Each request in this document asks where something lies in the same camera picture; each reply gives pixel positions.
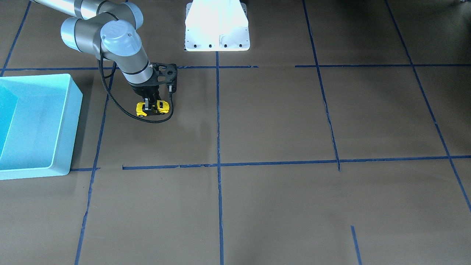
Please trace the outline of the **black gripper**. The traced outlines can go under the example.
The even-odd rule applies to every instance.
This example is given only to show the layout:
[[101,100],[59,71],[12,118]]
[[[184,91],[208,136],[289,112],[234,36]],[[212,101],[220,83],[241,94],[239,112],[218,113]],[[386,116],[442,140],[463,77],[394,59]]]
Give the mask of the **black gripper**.
[[144,99],[144,112],[157,112],[156,100],[160,99],[159,94],[159,85],[146,85],[142,84],[133,84],[130,83],[131,88],[134,90],[135,94],[143,97]]

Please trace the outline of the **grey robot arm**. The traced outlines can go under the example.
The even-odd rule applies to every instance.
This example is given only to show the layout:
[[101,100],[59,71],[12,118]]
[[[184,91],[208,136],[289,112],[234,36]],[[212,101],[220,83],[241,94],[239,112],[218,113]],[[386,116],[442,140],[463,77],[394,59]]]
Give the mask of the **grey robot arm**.
[[161,101],[156,85],[157,73],[151,66],[136,30],[143,24],[143,14],[131,2],[117,4],[109,0],[39,0],[39,4],[68,14],[61,25],[65,45],[78,52],[114,61],[125,79],[144,102],[139,116],[169,111]]

